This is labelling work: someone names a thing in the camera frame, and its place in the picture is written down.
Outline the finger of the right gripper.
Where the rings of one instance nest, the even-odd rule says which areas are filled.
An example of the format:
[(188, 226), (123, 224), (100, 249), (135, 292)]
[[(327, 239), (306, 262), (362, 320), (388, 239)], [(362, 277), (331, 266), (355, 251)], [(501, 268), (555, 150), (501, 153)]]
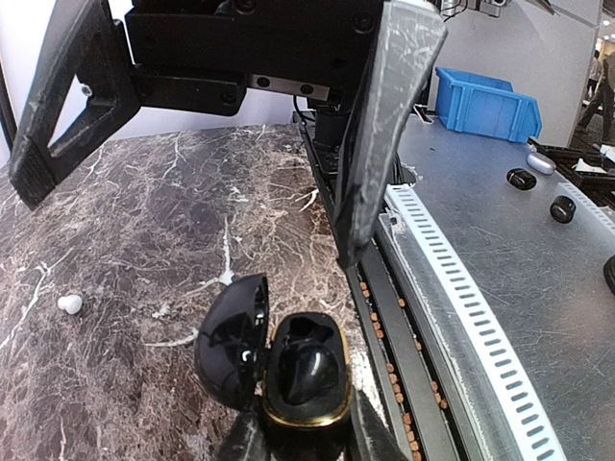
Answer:
[(58, 1), (18, 124), (9, 179), (37, 208), (139, 111), (121, 22), (106, 1)]
[(339, 157), (333, 233), (349, 268), (367, 249), (412, 107), (447, 35), (428, 1), (385, 1)]

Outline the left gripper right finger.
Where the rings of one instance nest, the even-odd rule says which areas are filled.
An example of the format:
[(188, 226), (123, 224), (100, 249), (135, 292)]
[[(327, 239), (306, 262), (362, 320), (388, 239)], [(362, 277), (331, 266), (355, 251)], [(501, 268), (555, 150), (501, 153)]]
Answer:
[(350, 459), (359, 461), (406, 461), (395, 438), (383, 424), (360, 389), (354, 389), (351, 405)]

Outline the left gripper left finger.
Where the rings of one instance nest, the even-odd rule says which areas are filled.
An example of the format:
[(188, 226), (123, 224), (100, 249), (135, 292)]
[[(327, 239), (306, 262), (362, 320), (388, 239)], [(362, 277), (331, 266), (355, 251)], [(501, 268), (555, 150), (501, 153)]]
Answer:
[(222, 461), (265, 461), (267, 445), (256, 413), (240, 413), (218, 451)]

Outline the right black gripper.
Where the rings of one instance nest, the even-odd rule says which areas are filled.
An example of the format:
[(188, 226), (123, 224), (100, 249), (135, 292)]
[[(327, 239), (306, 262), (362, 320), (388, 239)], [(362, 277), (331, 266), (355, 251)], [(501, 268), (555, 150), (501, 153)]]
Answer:
[(307, 99), (315, 143), (343, 142), (381, 1), (135, 1), (126, 109), (238, 113), (247, 89)]

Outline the black round charging case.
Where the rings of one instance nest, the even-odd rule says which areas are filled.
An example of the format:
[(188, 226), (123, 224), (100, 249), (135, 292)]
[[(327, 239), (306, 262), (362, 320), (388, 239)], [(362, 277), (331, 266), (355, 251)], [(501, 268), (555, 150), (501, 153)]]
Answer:
[[(213, 302), (195, 340), (194, 367), (204, 389), (221, 404), (246, 411), (260, 402), (276, 425), (312, 429), (345, 420), (350, 412), (353, 379), (350, 348), (336, 320), (324, 313), (288, 315), (274, 330), (268, 279), (264, 274), (233, 281)], [(334, 389), (308, 403), (284, 402), (279, 385), (282, 351), (293, 343), (325, 346), (339, 363)]]

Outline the black stem earbud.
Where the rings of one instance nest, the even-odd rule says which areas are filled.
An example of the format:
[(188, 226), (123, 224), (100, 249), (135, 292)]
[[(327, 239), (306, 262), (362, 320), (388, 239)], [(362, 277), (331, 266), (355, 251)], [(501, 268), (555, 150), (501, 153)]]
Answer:
[(298, 342), (281, 353), (278, 385), (285, 403), (299, 406), (320, 398), (339, 382), (339, 363), (325, 346)]

